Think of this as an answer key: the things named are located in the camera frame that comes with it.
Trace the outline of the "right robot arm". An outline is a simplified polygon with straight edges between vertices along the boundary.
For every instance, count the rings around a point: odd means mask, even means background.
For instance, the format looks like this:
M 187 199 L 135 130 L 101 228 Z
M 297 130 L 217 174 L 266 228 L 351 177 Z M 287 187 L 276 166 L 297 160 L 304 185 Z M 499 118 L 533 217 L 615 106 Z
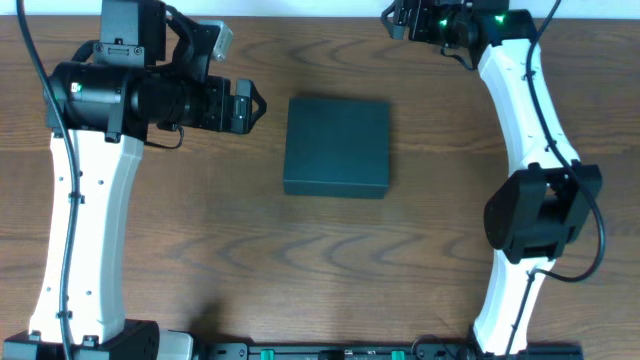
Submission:
M 545 23 L 506 1 L 394 0 L 381 14 L 389 35 L 468 56 L 494 102 L 509 175 L 488 200 L 483 223 L 493 250 L 484 304 L 465 341 L 418 338 L 419 359 L 580 359 L 571 343 L 530 344 L 527 327 L 543 282 L 588 218 L 598 239 L 587 274 L 600 267 L 606 230 L 596 198 L 600 169 L 584 164 L 559 122 L 548 91 L 540 40 Z

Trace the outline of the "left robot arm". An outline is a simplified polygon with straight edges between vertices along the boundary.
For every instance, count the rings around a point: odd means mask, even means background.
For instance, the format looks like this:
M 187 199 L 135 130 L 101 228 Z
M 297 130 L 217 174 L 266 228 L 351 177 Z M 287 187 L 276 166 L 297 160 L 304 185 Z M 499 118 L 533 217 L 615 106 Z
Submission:
M 265 113 L 254 83 L 211 76 L 230 47 L 219 20 L 168 9 L 149 25 L 105 24 L 42 76 L 55 185 L 46 270 L 7 359 L 199 359 L 185 332 L 130 320 L 122 295 L 129 200 L 148 128 L 247 134 Z

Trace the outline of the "black gift box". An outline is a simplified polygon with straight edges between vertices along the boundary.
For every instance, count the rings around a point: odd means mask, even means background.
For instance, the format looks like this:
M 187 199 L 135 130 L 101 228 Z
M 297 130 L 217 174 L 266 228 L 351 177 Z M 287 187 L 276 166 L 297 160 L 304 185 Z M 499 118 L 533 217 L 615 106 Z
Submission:
M 385 101 L 290 99 L 284 193 L 384 197 L 390 187 L 390 118 Z

